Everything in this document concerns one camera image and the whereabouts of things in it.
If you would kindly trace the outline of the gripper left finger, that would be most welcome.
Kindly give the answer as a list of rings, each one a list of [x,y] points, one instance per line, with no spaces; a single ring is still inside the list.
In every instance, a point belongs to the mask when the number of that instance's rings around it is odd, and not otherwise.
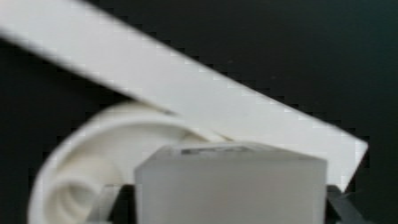
[[[85,224],[134,224],[134,188],[129,184],[102,187]]]

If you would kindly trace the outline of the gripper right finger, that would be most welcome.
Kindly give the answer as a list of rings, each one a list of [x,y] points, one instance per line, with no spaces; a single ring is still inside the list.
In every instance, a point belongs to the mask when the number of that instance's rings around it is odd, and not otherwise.
[[[376,224],[364,218],[346,194],[333,185],[326,186],[325,224]]]

